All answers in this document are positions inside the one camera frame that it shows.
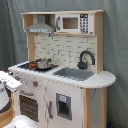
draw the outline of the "backsplash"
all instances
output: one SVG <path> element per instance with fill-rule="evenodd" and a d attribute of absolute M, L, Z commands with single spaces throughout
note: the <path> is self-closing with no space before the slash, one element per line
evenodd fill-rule
<path fill-rule="evenodd" d="M 54 64 L 77 68 L 80 53 L 88 50 L 95 56 L 96 37 L 38 34 L 35 38 L 35 55 L 38 58 L 52 58 Z M 83 56 L 88 70 L 95 70 L 89 55 Z"/>

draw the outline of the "countertop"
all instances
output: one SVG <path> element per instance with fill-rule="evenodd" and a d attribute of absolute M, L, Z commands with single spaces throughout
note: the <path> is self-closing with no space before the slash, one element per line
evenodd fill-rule
<path fill-rule="evenodd" d="M 112 85 L 116 81 L 115 75 L 108 71 L 102 71 L 99 74 L 94 74 L 84 81 L 76 81 L 76 80 L 53 75 L 54 72 L 64 68 L 65 66 L 59 66 L 55 69 L 48 71 L 47 73 L 34 72 L 31 70 L 21 69 L 19 67 L 17 68 L 17 66 L 20 66 L 24 63 L 9 67 L 8 70 L 16 70 L 16 71 L 21 71 L 25 73 L 35 74 L 47 79 L 58 80 L 61 82 L 65 82 L 66 84 L 73 84 L 74 86 L 82 87 L 82 88 L 103 88 L 103 87 Z"/>

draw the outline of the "cabinet handle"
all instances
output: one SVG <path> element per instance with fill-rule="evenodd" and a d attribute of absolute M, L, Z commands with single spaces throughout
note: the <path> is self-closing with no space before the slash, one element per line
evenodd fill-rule
<path fill-rule="evenodd" d="M 53 119 L 53 115 L 51 114 L 51 108 L 52 108 L 52 101 L 49 102 L 48 113 L 49 113 L 49 118 Z"/>
<path fill-rule="evenodd" d="M 56 19 L 56 28 L 57 28 L 57 30 L 60 30 L 60 26 L 59 26 L 59 24 L 58 24 L 58 21 L 60 20 L 60 16 L 59 17 L 57 17 L 57 19 Z"/>
<path fill-rule="evenodd" d="M 26 96 L 34 96 L 33 93 L 27 93 L 27 92 L 25 92 L 23 90 L 21 90 L 20 93 L 22 93 L 23 95 L 26 95 Z"/>

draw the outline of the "microwave door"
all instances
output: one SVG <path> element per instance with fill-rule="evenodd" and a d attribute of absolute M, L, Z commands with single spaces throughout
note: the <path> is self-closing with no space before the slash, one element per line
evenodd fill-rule
<path fill-rule="evenodd" d="M 80 14 L 57 15 L 57 32 L 80 33 Z"/>

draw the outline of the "gray curtain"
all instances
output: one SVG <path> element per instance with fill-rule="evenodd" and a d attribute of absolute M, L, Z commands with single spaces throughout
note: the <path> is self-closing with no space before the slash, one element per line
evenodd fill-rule
<path fill-rule="evenodd" d="M 104 70 L 116 75 L 108 87 L 108 121 L 116 128 L 128 128 L 128 0 L 7 0 L 16 62 L 27 60 L 22 12 L 105 10 Z"/>
<path fill-rule="evenodd" d="M 15 64 L 13 35 L 6 0 L 0 1 L 0 70 Z"/>

